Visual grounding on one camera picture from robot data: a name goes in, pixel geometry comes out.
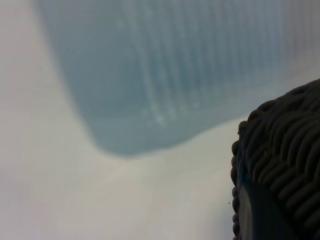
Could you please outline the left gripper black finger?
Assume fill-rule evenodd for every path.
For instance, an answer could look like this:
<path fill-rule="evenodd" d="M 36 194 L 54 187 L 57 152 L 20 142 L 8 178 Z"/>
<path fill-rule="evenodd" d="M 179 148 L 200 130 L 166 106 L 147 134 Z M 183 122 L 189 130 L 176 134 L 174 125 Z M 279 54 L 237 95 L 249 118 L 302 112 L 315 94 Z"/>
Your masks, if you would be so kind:
<path fill-rule="evenodd" d="M 302 240 L 308 235 L 294 211 L 308 199 L 300 178 L 282 190 L 240 175 L 237 179 L 237 234 L 242 240 Z"/>

